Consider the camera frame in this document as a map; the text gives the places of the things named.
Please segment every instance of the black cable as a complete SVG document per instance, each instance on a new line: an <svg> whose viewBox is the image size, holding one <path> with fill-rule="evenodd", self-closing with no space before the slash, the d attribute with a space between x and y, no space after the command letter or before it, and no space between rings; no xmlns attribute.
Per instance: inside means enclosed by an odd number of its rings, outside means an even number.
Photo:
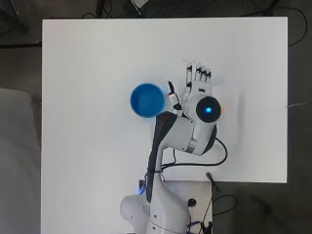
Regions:
<svg viewBox="0 0 312 234"><path fill-rule="evenodd" d="M213 196L215 195L215 187L214 187L214 191L212 193L212 197L211 197L211 200L209 201L208 205L207 205L207 208L206 208L206 211L205 211L205 214L204 214L204 217L203 217L203 221L201 223L201 229L199 230L199 233L201 233L201 231L203 230L203 227L205 227L205 219L206 219L206 216L207 216L207 213L208 213L208 210L209 210L209 207L211 206L211 203L212 203L212 200L213 200Z"/></svg>
<svg viewBox="0 0 312 234"><path fill-rule="evenodd" d="M9 5L10 5L10 7L11 7L11 10L12 10L14 16L17 17L18 14L17 14L17 11L16 11L15 7L14 7L13 4L12 4L12 1L11 1L11 0L8 0L8 2L9 2Z"/></svg>
<svg viewBox="0 0 312 234"><path fill-rule="evenodd" d="M42 47L42 42L33 44L12 44L12 45L0 45L0 49L17 49L17 48L34 48Z"/></svg>
<svg viewBox="0 0 312 234"><path fill-rule="evenodd" d="M95 14L92 14L92 13L86 13L85 15L83 15L81 18L84 18L86 16L92 16L94 18L97 18L97 16Z"/></svg>
<svg viewBox="0 0 312 234"><path fill-rule="evenodd" d="M115 17L111 16L111 12L112 12L112 2L111 0L108 0L107 2L109 2L109 10L107 11L106 8L105 8L105 3L104 3L104 6L103 6L103 10L104 12L106 13L106 18L111 18L111 19L115 19Z"/></svg>
<svg viewBox="0 0 312 234"><path fill-rule="evenodd" d="M174 161L168 164L163 164L162 167L167 167L168 165L173 165L176 163L176 150L173 149L173 156L174 156Z"/></svg>
<svg viewBox="0 0 312 234"><path fill-rule="evenodd" d="M230 195L230 194L222 195L222 196L219 196L218 198L215 198L213 200L213 203L215 203L216 201L218 201L218 200L220 200L222 198L225 198L225 197L233 198L233 200L234 200L233 206L230 209L228 209L228 210L226 210L224 212L213 214L213 216L218 216L218 215L223 215L225 213L229 213L229 212L233 211L236 208L236 206L237 206L237 198L234 195Z"/></svg>
<svg viewBox="0 0 312 234"><path fill-rule="evenodd" d="M251 0L251 2L253 3L253 5L259 10L260 8L256 5L254 0Z"/></svg>
<svg viewBox="0 0 312 234"><path fill-rule="evenodd" d="M302 36L297 41L289 44L289 47L291 47L291 46L294 46L294 45L298 44L299 42L301 42L304 39L304 37L306 36L306 34L308 32L308 20L307 20L305 14L301 10L299 10L298 8L278 7L278 8L275 8L274 10L282 10L282 9L293 10L293 11L297 11L297 12L301 13L301 15L302 15L302 17L304 19L304 22L305 22L305 30L304 30Z"/></svg>
<svg viewBox="0 0 312 234"><path fill-rule="evenodd" d="M219 165L223 164L226 161L226 159L227 159L227 148L226 148L225 144L220 139L216 138L216 140L223 146L224 153L225 153L224 158L220 162L218 162L218 163L210 163L210 164L175 163L175 164L164 165L162 167L162 171L165 170L166 168L178 167L178 166L215 167L215 166L219 166Z"/></svg>
<svg viewBox="0 0 312 234"><path fill-rule="evenodd" d="M156 17L158 14L160 14L162 11L164 11L165 9L167 8L170 8L170 7L174 7L175 4L169 4L167 5L166 7L163 7L161 10L159 10L156 14L152 15L151 17L148 17L148 19L151 19L151 18L154 18Z"/></svg>
<svg viewBox="0 0 312 234"><path fill-rule="evenodd" d="M290 43L290 44L289 44L289 47L291 47L291 46L294 46L294 45L298 44L299 42L301 42L301 41L305 38L305 36L306 36L306 34L307 34L307 32L308 32L308 20L307 20L305 14L304 14L301 10L299 10L298 8L293 8L293 7L277 7L277 8L274 8L274 9L273 9L273 12L276 11L276 10L283 10L283 9L285 9L285 10L293 10L293 11L299 12L299 13L302 15L302 17L303 17L303 19L304 19L304 22L305 22L305 29L304 29L304 32L303 32L302 36L301 36L297 41L295 41L295 42L293 42L293 43ZM259 15L259 14L263 14L263 13L265 13L265 12L266 12L266 9L265 9L265 10L261 10L261 11L256 11L256 12L253 12L253 13L248 13L248 14L242 15L241 17L242 17L242 18L244 18L244 17L252 17L252 16Z"/></svg>
<svg viewBox="0 0 312 234"><path fill-rule="evenodd" d="M208 3L205 7L203 7L202 9L198 10L197 12L193 13L192 15L189 16L189 18L195 17L196 15L204 12L209 6L212 5L212 3L216 2L217 0L213 0L210 3Z"/></svg>

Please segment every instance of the white tabletop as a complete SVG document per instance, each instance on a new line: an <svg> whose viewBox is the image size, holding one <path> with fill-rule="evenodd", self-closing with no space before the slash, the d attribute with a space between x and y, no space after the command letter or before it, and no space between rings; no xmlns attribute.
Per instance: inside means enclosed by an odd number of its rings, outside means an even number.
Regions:
<svg viewBox="0 0 312 234"><path fill-rule="evenodd" d="M145 174L153 128L130 94L168 80L181 94L188 60L213 72L229 158L168 169L166 179L207 180L210 171L216 180L286 182L287 33L285 18L44 20L42 233L129 230L119 204ZM208 163L223 151L176 156Z"/></svg>

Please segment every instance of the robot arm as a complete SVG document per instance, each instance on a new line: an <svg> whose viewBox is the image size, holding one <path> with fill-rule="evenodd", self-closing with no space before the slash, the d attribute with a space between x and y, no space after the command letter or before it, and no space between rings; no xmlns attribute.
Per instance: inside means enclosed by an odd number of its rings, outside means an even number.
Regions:
<svg viewBox="0 0 312 234"><path fill-rule="evenodd" d="M137 234L186 233L189 221L186 203L169 190L160 176L163 151L171 147L202 155L214 145L221 109L212 97L211 74L205 66L198 65L192 80L192 66L188 64L183 115L164 112L156 117L146 196L129 196L121 204L123 218L133 225Z"/></svg>

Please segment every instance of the robot finger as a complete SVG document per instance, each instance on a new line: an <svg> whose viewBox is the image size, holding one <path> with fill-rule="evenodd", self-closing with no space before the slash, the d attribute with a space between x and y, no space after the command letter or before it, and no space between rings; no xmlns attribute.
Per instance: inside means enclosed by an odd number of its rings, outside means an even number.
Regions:
<svg viewBox="0 0 312 234"><path fill-rule="evenodd" d="M200 80L201 79L201 73L202 73L202 64L197 63L194 80Z"/></svg>
<svg viewBox="0 0 312 234"><path fill-rule="evenodd" d="M206 82L207 80L207 67L206 66L202 66L202 73L201 73L201 81Z"/></svg>
<svg viewBox="0 0 312 234"><path fill-rule="evenodd" d="M186 66L186 86L192 82L192 63L188 62Z"/></svg>
<svg viewBox="0 0 312 234"><path fill-rule="evenodd" d="M208 79L211 79L212 78L212 71L208 68L207 69L207 81Z"/></svg>

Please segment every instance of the circular sensor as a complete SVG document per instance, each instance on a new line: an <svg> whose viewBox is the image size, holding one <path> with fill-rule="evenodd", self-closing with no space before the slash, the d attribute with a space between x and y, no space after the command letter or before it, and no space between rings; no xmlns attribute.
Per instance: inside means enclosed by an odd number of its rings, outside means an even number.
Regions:
<svg viewBox="0 0 312 234"><path fill-rule="evenodd" d="M141 84L133 90L130 97L130 104L137 115L151 118L164 109L164 93L159 87L153 84Z"/></svg>
<svg viewBox="0 0 312 234"><path fill-rule="evenodd" d="M204 97L196 105L196 114L205 123L212 123L220 117L221 106L214 97Z"/></svg>

